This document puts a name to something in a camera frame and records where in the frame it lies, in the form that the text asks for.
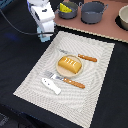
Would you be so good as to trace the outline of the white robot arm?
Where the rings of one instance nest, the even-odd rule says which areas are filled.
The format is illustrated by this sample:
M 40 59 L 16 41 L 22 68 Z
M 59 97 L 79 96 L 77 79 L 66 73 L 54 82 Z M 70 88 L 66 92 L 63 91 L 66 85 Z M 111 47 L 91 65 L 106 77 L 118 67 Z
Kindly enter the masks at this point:
M 49 0 L 27 0 L 31 15 L 45 37 L 54 33 L 55 14 Z

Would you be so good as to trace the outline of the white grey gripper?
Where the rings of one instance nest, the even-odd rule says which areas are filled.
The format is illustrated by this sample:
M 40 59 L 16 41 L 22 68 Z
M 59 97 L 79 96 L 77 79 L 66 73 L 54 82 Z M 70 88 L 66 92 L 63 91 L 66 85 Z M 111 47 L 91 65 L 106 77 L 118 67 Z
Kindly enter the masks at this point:
M 32 6 L 31 14 L 45 36 L 51 36 L 54 33 L 55 14 L 49 3 L 44 6 Z

